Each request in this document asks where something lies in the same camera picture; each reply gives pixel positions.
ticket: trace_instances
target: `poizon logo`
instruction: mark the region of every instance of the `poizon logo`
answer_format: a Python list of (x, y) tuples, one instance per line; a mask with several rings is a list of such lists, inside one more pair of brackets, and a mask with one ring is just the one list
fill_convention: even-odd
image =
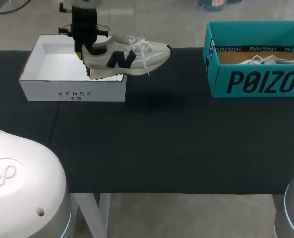
[(214, 43), (214, 40), (211, 39), (211, 43), (210, 43), (210, 49), (208, 51), (208, 55), (206, 57), (206, 62), (205, 62), (205, 65), (206, 65), (206, 72), (208, 71), (208, 66), (210, 64), (210, 60), (212, 59), (213, 57), (213, 50), (215, 48), (215, 43)]

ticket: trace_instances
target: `screw hole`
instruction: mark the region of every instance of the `screw hole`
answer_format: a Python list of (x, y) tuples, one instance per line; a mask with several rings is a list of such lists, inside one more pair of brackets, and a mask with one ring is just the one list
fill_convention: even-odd
[(39, 208), (37, 209), (37, 214), (38, 214), (39, 217), (44, 216), (44, 210), (43, 210), (43, 208), (39, 207)]

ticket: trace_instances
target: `shoelace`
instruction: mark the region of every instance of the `shoelace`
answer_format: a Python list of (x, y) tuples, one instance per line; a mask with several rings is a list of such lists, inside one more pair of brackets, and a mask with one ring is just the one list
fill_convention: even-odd
[(140, 50), (141, 57), (142, 57), (142, 64), (146, 72), (149, 74), (148, 68), (147, 68), (147, 62), (145, 58), (145, 50), (152, 51), (152, 46), (149, 41), (146, 41), (145, 38), (138, 38), (135, 36), (127, 36), (129, 45), (133, 51)]
[(242, 64), (261, 64), (258, 61), (256, 61), (255, 58), (258, 58), (258, 60), (260, 60), (260, 59), (262, 60), (261, 56), (256, 55), (252, 59), (244, 61)]

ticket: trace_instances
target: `white shoe box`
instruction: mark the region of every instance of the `white shoe box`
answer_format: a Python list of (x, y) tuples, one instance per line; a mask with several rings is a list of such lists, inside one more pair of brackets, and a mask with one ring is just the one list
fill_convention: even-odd
[[(97, 43), (108, 38), (98, 36)], [(19, 80), (28, 101), (124, 102), (126, 75), (92, 80), (65, 35), (39, 36)]]

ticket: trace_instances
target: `robotic arm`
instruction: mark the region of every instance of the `robotic arm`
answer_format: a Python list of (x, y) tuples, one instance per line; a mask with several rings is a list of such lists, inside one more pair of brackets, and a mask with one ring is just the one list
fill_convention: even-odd
[[(83, 60), (82, 45), (90, 48), (96, 42), (97, 36), (108, 36), (108, 31), (101, 31), (97, 27), (97, 11), (102, 0), (72, 0), (72, 24), (71, 31), (59, 28), (59, 34), (64, 33), (75, 40), (75, 52)], [(67, 13), (63, 3), (60, 4), (60, 12)]]

